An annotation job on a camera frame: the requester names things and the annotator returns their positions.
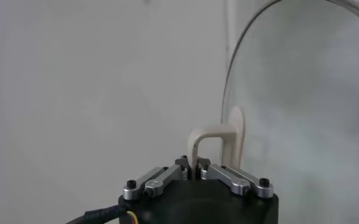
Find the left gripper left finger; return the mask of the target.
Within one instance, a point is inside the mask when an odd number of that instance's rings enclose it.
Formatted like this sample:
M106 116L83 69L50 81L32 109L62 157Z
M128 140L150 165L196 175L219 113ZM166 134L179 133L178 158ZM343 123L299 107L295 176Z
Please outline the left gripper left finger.
M170 167L155 167L136 180L128 180L123 187L123 199L139 200L142 196L155 198L164 193L172 181L189 180L189 163L186 155L175 160Z

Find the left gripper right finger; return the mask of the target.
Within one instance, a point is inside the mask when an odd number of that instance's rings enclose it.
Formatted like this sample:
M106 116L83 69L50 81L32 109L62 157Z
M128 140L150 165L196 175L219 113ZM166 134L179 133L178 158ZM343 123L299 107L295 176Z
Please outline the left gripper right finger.
M197 169L200 179L219 180L235 195L245 196L248 192L258 198L272 198L274 195L274 186L268 178L257 178L239 168L219 166L199 157Z

